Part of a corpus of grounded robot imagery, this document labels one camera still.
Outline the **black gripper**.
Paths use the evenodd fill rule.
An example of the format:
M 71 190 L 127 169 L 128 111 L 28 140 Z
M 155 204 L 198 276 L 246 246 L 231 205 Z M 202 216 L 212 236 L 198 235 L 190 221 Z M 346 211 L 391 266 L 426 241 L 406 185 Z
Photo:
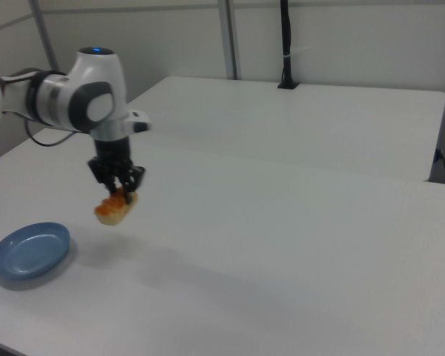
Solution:
M 114 141 L 94 140 L 96 156 L 88 161 L 96 181 L 103 184 L 110 194 L 116 192 L 115 177 L 121 186 L 119 192 L 126 203 L 134 201 L 134 195 L 142 184 L 145 168 L 132 165 L 128 137 Z

